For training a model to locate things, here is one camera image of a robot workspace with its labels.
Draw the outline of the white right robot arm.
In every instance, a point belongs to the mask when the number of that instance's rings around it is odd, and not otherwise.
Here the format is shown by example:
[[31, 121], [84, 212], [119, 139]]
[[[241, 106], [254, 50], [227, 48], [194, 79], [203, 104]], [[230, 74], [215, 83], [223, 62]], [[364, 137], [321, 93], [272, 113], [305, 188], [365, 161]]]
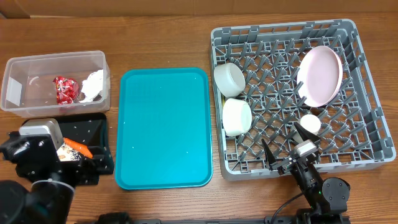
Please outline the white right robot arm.
[[[330, 177], [322, 179], [313, 162], [319, 158], [321, 139], [295, 123], [294, 127], [303, 142], [296, 145], [290, 156], [277, 161], [262, 139], [266, 153], [266, 164], [269, 170], [276, 170], [279, 175], [290, 173], [297, 182], [301, 192], [281, 205], [272, 217], [265, 217], [265, 223], [349, 223], [344, 217], [351, 187], [347, 181]], [[298, 209], [296, 215], [282, 217], [279, 212], [295, 199], [304, 196], [310, 208]]]

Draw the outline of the white plastic cup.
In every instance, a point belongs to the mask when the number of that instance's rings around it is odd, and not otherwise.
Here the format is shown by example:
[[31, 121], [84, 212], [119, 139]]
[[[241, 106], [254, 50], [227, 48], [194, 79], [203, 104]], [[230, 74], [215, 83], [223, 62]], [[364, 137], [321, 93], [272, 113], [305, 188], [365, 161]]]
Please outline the white plastic cup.
[[[306, 114], [306, 115], [302, 116], [294, 124], [296, 124], [296, 123], [298, 123], [303, 128], [305, 128], [307, 131], [310, 131], [312, 134], [315, 134], [315, 135], [318, 135], [318, 132], [321, 128], [320, 119], [313, 114]], [[301, 143], [301, 142], [303, 142], [303, 139], [300, 137], [294, 124], [292, 125], [292, 127], [290, 129], [290, 132], [296, 131], [296, 133], [292, 136], [292, 139], [297, 143]]]

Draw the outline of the foil wrapper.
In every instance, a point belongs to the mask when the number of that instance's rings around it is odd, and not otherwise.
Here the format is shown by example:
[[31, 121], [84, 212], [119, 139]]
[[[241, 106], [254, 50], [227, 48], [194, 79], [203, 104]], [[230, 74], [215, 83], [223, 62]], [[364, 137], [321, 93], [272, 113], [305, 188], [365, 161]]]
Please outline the foil wrapper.
[[55, 84], [57, 103], [59, 105], [72, 104], [77, 99], [79, 85], [76, 80], [58, 76], [53, 79], [53, 83]]

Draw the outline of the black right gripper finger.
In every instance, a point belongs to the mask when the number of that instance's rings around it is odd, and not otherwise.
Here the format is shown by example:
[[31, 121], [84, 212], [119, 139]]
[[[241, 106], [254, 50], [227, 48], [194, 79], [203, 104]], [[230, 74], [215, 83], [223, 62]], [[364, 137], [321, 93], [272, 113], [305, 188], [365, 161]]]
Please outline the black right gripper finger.
[[293, 140], [297, 143], [302, 143], [307, 140], [311, 140], [317, 147], [320, 145], [320, 138], [305, 129], [299, 122], [295, 122], [293, 125]]
[[266, 153], [266, 164], [269, 170], [273, 170], [274, 166], [277, 164], [277, 161], [273, 155], [273, 153], [271, 152], [271, 150], [269, 149], [266, 141], [264, 139], [261, 139], [264, 151]]

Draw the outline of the grey bowl with rice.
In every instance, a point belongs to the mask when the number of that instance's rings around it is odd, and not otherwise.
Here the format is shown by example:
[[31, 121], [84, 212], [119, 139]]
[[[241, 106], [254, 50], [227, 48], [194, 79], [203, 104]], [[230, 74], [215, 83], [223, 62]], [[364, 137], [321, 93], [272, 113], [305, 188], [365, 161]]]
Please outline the grey bowl with rice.
[[227, 98], [238, 96], [246, 86], [242, 71], [234, 63], [226, 63], [215, 67], [214, 79], [219, 91]]

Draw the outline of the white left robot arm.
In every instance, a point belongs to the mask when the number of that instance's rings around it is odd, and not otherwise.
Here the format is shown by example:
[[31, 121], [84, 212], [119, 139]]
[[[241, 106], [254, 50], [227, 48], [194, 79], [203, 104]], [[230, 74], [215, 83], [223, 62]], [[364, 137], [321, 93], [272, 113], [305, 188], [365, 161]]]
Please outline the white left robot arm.
[[75, 189], [114, 170], [104, 118], [29, 119], [1, 153], [32, 184], [1, 181], [1, 223], [65, 223]]

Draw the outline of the white napkin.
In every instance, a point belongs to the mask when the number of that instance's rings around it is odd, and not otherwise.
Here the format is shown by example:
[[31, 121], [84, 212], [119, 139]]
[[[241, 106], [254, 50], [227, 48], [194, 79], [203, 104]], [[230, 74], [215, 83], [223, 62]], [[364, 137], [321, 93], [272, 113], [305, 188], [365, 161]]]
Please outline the white napkin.
[[79, 103], [89, 103], [94, 101], [103, 91], [103, 70], [91, 73], [86, 80], [82, 81]]

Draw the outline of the yellow plastic spoon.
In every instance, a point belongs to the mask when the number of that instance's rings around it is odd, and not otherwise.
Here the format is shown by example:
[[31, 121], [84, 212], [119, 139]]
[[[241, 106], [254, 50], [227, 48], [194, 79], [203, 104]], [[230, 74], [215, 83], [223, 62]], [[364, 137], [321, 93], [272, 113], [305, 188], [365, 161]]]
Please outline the yellow plastic spoon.
[[222, 96], [222, 97], [221, 97], [222, 107], [224, 107], [225, 101], [226, 101], [226, 98], [225, 98], [224, 96]]

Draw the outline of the orange carrot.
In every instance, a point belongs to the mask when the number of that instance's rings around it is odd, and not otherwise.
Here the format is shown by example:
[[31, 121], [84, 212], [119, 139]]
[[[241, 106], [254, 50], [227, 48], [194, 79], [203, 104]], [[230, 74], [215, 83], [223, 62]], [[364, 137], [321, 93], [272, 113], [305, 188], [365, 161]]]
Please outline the orange carrot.
[[63, 140], [66, 145], [70, 146], [72, 149], [83, 154], [85, 157], [90, 158], [90, 159], [93, 158], [93, 154], [91, 153], [91, 151], [88, 149], [88, 147], [86, 145], [78, 143], [78, 142], [73, 141], [68, 138], [64, 138]]

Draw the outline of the white bowl with peanuts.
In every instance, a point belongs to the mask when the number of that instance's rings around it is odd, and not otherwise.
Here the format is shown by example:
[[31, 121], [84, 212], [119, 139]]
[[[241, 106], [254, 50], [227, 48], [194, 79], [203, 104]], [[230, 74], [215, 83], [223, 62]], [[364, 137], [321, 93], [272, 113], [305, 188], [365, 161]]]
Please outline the white bowl with peanuts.
[[248, 132], [251, 128], [252, 113], [244, 100], [229, 98], [222, 111], [222, 123], [227, 136], [235, 137]]

